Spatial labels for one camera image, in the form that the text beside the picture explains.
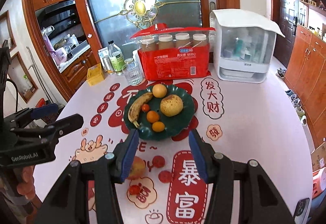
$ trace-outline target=cherry tomato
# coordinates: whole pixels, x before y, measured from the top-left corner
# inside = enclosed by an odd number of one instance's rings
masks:
[[[172,181],[172,173],[168,170],[161,171],[159,173],[159,180],[164,184],[171,182]]]
[[[141,106],[141,110],[142,110],[143,112],[148,112],[148,111],[149,111],[149,105],[148,105],[148,104],[143,104],[143,105]]]
[[[129,194],[130,195],[138,195],[141,191],[141,188],[138,185],[133,185],[129,187]]]
[[[154,156],[152,164],[156,168],[162,168],[165,165],[165,159],[162,156]]]

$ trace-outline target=black cable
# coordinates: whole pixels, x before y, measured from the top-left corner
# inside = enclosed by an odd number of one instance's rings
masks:
[[[7,82],[10,82],[14,85],[15,89],[16,89],[16,112],[18,111],[18,88],[17,85],[15,84],[15,82],[11,79],[7,78]]]

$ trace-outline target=human hand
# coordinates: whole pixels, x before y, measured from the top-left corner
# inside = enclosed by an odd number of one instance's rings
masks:
[[[17,185],[17,192],[25,196],[27,200],[32,200],[35,197],[33,171],[33,166],[24,167],[22,170],[23,182]]]

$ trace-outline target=white tablecloth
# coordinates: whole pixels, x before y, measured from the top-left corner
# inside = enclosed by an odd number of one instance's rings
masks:
[[[186,88],[198,103],[191,129],[198,125],[203,140],[231,160],[247,162],[256,159],[293,214],[299,200],[311,200],[312,166],[304,130],[290,100],[271,73],[264,83],[249,84],[220,80],[212,64],[210,71],[211,76],[207,78],[173,81],[173,84]],[[145,81],[140,89],[151,83]],[[59,118],[78,113],[84,118],[84,126],[60,139],[55,149],[55,161],[36,166],[36,193],[42,201],[74,156],[81,161],[94,160],[113,151],[115,145],[126,138],[125,127],[121,127],[123,109],[128,98],[138,89],[126,87],[124,76],[107,76],[105,81],[93,87],[84,83],[68,102]],[[186,164],[186,168],[183,163],[191,160],[187,134],[184,131],[179,138],[184,139],[180,141],[140,139],[136,155],[146,163],[148,161],[149,165],[144,177],[116,185],[125,224],[203,222],[212,186],[197,180],[196,174],[183,174],[185,170],[193,169],[191,162]],[[166,165],[162,169],[151,167],[155,155],[165,158]],[[162,170],[173,172],[172,183],[160,182],[158,174]],[[133,184],[145,187],[141,197],[127,197],[129,185]],[[235,182],[234,186],[231,223],[238,223],[239,184]],[[182,195],[187,194],[192,201],[181,207]],[[93,224],[96,223],[93,197],[90,197],[89,207],[90,223]]]

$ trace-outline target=scalloped plate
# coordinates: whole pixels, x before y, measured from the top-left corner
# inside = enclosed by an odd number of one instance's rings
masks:
[[[152,124],[149,123],[146,119],[147,113],[141,111],[138,118],[138,123],[140,124],[138,130],[139,130],[139,137],[143,140],[159,141],[162,139],[176,136],[183,129],[188,127],[192,117],[195,114],[195,105],[190,94],[188,94],[184,89],[177,87],[175,85],[165,85],[165,87],[167,88],[166,96],[172,94],[179,96],[183,101],[184,108],[176,116],[167,117],[166,115],[162,114],[160,111],[160,104],[162,98],[156,98],[153,96],[153,98],[148,102],[148,105],[150,107],[150,110],[154,110],[160,115],[159,121],[164,123],[165,130],[162,132],[154,132],[152,130]],[[152,89],[153,86],[149,86],[145,90],[139,91],[134,97],[130,99],[128,105],[126,105],[126,107],[124,108],[123,120],[128,129],[131,130],[135,128],[134,124],[131,123],[128,119],[129,108],[137,98],[139,98],[141,95],[145,93],[152,92]]]

